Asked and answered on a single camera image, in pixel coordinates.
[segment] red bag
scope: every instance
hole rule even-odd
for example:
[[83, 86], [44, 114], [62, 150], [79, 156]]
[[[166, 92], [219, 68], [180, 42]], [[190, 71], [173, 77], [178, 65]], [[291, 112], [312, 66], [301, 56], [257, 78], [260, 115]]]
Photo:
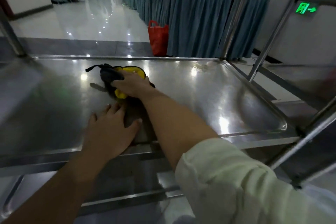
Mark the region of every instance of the red bag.
[[168, 47], [169, 26], [160, 27], [156, 21], [150, 21], [148, 24], [149, 43], [155, 56], [166, 56]]

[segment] forearm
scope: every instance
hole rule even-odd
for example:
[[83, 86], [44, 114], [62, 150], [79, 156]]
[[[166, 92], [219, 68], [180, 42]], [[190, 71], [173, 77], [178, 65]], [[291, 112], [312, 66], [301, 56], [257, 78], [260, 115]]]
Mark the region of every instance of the forearm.
[[79, 153], [3, 223], [73, 223], [103, 166], [92, 155]]
[[158, 90], [148, 87], [139, 99], [174, 170], [183, 153], [200, 141], [218, 136], [198, 115]]

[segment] exit sign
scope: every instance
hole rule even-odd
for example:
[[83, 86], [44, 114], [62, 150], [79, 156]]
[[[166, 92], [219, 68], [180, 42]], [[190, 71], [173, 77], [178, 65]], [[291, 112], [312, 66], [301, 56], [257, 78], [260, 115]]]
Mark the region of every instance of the exit sign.
[[296, 9], [296, 14], [314, 14], [316, 13], [318, 5], [315, 3], [301, 2]]

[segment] white sleeve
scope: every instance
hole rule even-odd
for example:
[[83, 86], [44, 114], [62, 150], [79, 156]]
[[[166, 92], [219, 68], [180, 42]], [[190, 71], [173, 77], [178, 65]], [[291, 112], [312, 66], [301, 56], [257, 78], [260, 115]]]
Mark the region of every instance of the white sleeve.
[[175, 178], [200, 223], [336, 223], [269, 167], [220, 138], [183, 154]]

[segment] hand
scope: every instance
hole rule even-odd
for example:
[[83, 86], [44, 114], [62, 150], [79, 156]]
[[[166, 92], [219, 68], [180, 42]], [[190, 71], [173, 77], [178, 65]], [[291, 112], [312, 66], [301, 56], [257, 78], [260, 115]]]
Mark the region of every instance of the hand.
[[148, 89], [153, 89], [149, 85], [148, 76], [146, 76], [144, 80], [135, 72], [129, 73], [120, 71], [120, 73], [123, 74], [124, 80], [114, 80], [111, 85], [131, 97], [139, 98], [142, 92], [145, 92]]
[[135, 120], [128, 128], [124, 127], [125, 106], [107, 105], [101, 116], [93, 113], [85, 133], [83, 151], [96, 155], [107, 163], [120, 155], [130, 145], [142, 120]]

